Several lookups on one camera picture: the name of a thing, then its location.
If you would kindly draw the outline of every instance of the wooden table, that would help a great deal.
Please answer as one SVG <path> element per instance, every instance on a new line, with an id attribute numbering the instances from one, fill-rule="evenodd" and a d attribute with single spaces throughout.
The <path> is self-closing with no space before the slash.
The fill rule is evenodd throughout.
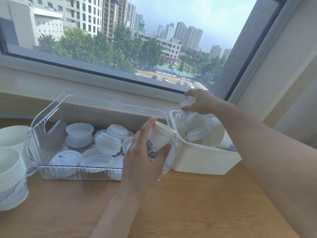
<path id="1" fill-rule="evenodd" d="M 29 123 L 0 119 L 0 126 Z M 28 178 L 27 199 L 0 212 L 0 237 L 89 237 L 119 185 L 43 180 L 37 172 Z M 129 237 L 298 236 L 239 163 L 223 176 L 168 172 L 142 203 Z"/>

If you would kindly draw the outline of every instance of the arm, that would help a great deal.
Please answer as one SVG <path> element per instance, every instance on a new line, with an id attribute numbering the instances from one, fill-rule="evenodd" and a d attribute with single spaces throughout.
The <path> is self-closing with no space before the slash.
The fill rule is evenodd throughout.
<path id="1" fill-rule="evenodd" d="M 124 238 L 138 211 L 140 202 L 155 186 L 171 149 L 167 144 L 160 149 L 154 162 L 147 156 L 146 141 L 156 118 L 149 119 L 134 136 L 123 160 L 119 191 L 109 202 L 90 238 Z"/>
<path id="2" fill-rule="evenodd" d="M 317 150 L 264 125 L 238 107 L 203 90 L 185 95 L 183 108 L 213 113 L 227 130 L 246 167 L 301 237 L 317 236 Z"/>

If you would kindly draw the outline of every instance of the parking lot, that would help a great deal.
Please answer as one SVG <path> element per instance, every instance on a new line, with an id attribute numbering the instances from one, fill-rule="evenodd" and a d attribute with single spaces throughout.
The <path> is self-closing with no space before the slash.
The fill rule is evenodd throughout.
<path id="1" fill-rule="evenodd" d="M 163 81 L 163 78 L 167 77 L 168 80 L 169 80 L 169 83 L 173 83 L 173 84 L 177 84 L 177 82 L 179 80 L 181 80 L 181 79 L 178 79 L 178 78 L 173 78 L 173 77 L 157 74 L 157 73 L 150 72 L 150 71 L 145 71 L 145 70 L 140 70 L 140 69 L 138 69 L 138 71 L 139 71 L 139 73 L 137 75 L 140 75 L 140 76 L 143 76 L 143 77 L 147 77 L 147 78 L 152 78 L 153 75 L 156 75 L 158 77 L 158 80 L 160 80 L 160 81 Z"/>

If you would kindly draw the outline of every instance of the hand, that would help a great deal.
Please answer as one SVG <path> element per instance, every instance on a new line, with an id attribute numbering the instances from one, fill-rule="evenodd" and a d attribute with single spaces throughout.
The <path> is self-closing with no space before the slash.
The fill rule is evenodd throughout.
<path id="1" fill-rule="evenodd" d="M 192 105 L 182 107 L 183 111 L 196 112 L 199 114 L 211 114 L 217 102 L 223 101 L 211 92 L 202 89 L 190 89 L 185 96 L 192 96 L 196 99 Z"/>
<path id="2" fill-rule="evenodd" d="M 154 162 L 151 162 L 151 158 L 147 156 L 146 141 L 155 122 L 156 117 L 150 118 L 135 134 L 123 160 L 119 192 L 138 200 L 142 199 L 156 184 L 171 149 L 171 144 L 162 147 Z"/>

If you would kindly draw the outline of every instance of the glass pane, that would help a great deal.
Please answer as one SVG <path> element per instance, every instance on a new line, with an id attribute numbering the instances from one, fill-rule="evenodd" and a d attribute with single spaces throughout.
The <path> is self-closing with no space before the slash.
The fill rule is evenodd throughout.
<path id="1" fill-rule="evenodd" d="M 103 67 L 101 73 L 129 74 L 112 72 L 113 78 L 217 92 L 232 85 L 279 5 L 273 0 L 87 1 L 86 10 L 85 0 L 50 0 L 47 6 L 42 0 L 2 0 L 2 42 L 13 54 L 27 56 L 32 50 L 33 58 L 44 60 L 44 52 L 58 65 L 96 70 L 81 65 L 85 62 Z M 162 3 L 168 10 L 153 8 Z M 17 11 L 6 15 L 9 10 Z"/>

